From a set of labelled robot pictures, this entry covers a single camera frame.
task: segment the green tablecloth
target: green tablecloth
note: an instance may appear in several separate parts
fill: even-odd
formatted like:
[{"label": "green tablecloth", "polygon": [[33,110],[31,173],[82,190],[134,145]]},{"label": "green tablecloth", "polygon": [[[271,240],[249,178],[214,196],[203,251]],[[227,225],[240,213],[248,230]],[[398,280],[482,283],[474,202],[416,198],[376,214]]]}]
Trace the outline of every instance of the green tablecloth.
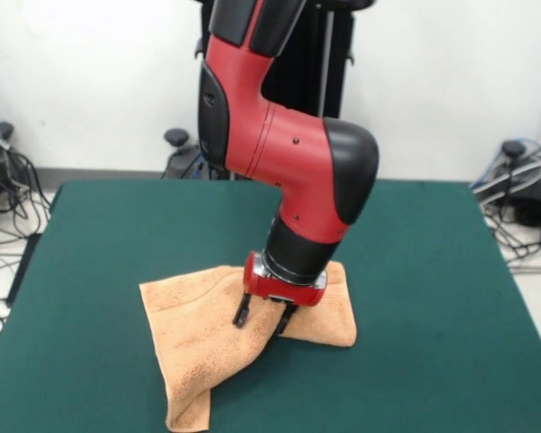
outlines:
[{"label": "green tablecloth", "polygon": [[[65,185],[0,340],[0,433],[165,431],[141,281],[240,265],[250,182]],[[541,432],[541,342],[471,194],[377,184],[336,257],[352,349],[278,339],[213,392],[214,432]]]}]

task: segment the towel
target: towel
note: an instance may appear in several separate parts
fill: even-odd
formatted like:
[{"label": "towel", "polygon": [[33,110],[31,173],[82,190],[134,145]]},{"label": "towel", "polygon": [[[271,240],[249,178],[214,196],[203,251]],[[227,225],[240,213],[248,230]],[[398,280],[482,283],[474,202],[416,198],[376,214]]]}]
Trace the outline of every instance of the towel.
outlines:
[{"label": "towel", "polygon": [[[330,262],[326,272],[321,302],[300,307],[281,336],[349,347],[356,340],[356,325],[344,267]],[[210,390],[257,358],[285,304],[252,297],[244,327],[235,327],[243,268],[231,266],[147,282],[140,289],[166,387],[167,428],[208,430]]]}]

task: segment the red robot arm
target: red robot arm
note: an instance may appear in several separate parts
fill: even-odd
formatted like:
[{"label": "red robot arm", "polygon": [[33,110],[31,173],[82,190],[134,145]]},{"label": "red robot arm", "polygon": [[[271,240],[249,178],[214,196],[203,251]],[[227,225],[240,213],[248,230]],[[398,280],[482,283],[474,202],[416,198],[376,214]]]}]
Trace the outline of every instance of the red robot arm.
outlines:
[{"label": "red robot arm", "polygon": [[379,164],[377,143],[360,126],[290,110],[261,94],[305,2],[215,2],[198,118],[208,162],[281,189],[267,245],[245,266],[245,292],[294,305],[320,300],[309,290],[321,290],[321,274],[361,214]]}]

